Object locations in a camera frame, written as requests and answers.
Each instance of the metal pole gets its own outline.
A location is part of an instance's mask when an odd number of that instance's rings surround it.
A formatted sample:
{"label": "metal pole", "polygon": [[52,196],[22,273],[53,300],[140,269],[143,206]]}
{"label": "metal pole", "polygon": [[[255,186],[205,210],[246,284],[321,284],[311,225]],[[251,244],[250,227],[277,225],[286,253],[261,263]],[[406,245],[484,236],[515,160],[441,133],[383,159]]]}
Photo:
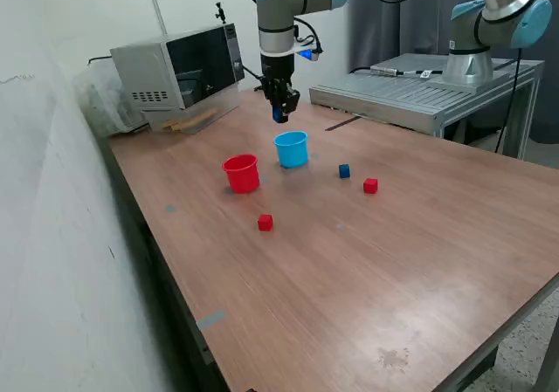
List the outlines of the metal pole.
{"label": "metal pole", "polygon": [[159,3],[157,0],[151,0],[154,4],[155,14],[157,15],[157,21],[159,22],[159,26],[161,27],[161,33],[163,36],[167,35],[167,27],[165,26],[165,21],[163,21],[163,15],[161,15],[161,10],[159,9]]}

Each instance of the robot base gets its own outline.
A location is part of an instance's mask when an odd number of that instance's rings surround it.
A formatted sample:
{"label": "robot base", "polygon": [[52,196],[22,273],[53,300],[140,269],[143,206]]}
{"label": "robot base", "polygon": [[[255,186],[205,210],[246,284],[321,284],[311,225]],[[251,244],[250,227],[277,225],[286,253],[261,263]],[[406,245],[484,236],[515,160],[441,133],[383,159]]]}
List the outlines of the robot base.
{"label": "robot base", "polygon": [[489,50],[471,54],[450,54],[442,76],[427,86],[461,93],[483,93],[507,81],[507,73],[495,72]]}

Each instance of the plastic cup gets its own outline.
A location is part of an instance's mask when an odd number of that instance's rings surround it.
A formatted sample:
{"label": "plastic cup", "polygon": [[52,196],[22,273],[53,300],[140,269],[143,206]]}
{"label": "plastic cup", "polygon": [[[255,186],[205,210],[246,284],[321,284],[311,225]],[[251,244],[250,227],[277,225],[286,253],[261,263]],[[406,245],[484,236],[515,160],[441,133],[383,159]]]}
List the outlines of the plastic cup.
{"label": "plastic cup", "polygon": [[305,132],[287,132],[273,140],[278,149],[279,163],[284,168],[297,168],[308,162],[308,134]]}
{"label": "plastic cup", "polygon": [[256,167],[259,158],[251,154],[233,156],[224,162],[229,185],[238,194],[250,193],[260,185],[259,170]]}

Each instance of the blue cup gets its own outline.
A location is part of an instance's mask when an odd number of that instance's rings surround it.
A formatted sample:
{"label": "blue cup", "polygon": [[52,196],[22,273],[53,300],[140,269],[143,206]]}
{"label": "blue cup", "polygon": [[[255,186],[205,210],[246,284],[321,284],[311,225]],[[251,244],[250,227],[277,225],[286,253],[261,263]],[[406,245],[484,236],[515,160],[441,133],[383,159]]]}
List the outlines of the blue cup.
{"label": "blue cup", "polygon": [[278,149],[282,167],[297,168],[308,162],[307,140],[305,132],[287,132],[276,136],[273,144]]}

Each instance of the tile floor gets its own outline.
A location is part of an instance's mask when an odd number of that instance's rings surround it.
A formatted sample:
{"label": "tile floor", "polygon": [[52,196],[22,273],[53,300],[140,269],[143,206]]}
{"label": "tile floor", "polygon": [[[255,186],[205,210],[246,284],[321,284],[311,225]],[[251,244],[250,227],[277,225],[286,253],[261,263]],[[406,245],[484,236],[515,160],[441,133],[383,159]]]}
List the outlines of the tile floor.
{"label": "tile floor", "polygon": [[[496,139],[490,138],[479,147],[490,149],[495,144]],[[526,161],[559,169],[559,145],[530,141]],[[495,367],[466,391],[528,392],[540,371],[558,314],[559,289],[501,343]]]}

